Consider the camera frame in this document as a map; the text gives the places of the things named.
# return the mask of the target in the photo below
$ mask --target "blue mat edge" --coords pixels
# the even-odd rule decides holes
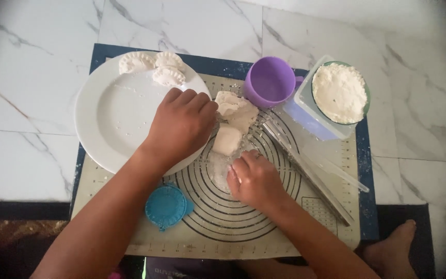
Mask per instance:
[[[91,67],[89,74],[106,61],[106,58],[113,58],[131,51],[153,51],[140,48],[122,47],[106,44],[94,44],[92,51]],[[208,58],[202,56],[179,54],[182,60],[193,68],[197,73],[222,76],[229,79],[244,80],[252,63],[234,60],[224,60]],[[306,76],[309,72],[304,69],[293,69],[297,76]],[[357,146],[357,172],[359,181],[369,188],[369,193],[359,193],[359,219],[361,229],[361,240],[377,240],[378,214],[376,209],[375,189],[373,181],[373,168],[371,164],[371,148],[369,144],[368,121],[364,118],[356,126],[356,146]],[[69,217],[73,212],[75,198],[77,196],[78,184],[82,174],[82,167],[85,158],[85,149],[79,143],[75,176],[73,179],[72,199],[70,202]]]

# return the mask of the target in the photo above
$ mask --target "metal rolling pin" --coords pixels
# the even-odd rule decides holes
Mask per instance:
[[[288,159],[295,166],[297,171],[307,179],[313,186],[316,193],[326,203],[328,208],[340,219],[346,226],[350,226],[354,223],[354,218],[348,213],[348,211],[342,206],[342,204],[335,198],[333,193],[326,187],[321,179],[316,175],[309,166],[309,164],[301,158],[299,153],[292,149],[288,139],[284,136],[281,130],[271,121],[268,120],[261,124],[264,132],[282,147],[285,154],[288,154]]]

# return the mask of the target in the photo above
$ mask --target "bowl of flour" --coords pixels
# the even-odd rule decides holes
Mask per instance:
[[[368,113],[368,85],[347,63],[330,61],[321,65],[313,75],[311,92],[319,111],[335,123],[355,124]]]

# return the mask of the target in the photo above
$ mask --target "forearm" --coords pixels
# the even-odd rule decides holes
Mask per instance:
[[[309,262],[318,278],[379,278],[294,200],[277,204],[268,216]]]
[[[121,260],[163,174],[138,149],[60,233],[32,277],[106,278]]]

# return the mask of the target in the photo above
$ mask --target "dumpling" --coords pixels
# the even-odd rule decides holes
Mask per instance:
[[[154,71],[153,80],[164,86],[180,86],[185,83],[185,76],[177,68],[163,66]]]
[[[155,67],[154,59],[141,51],[125,53],[118,64],[120,74],[145,72]]]
[[[156,67],[170,66],[177,68],[181,72],[185,71],[185,64],[182,58],[173,52],[159,52],[154,56],[154,59],[156,59]]]

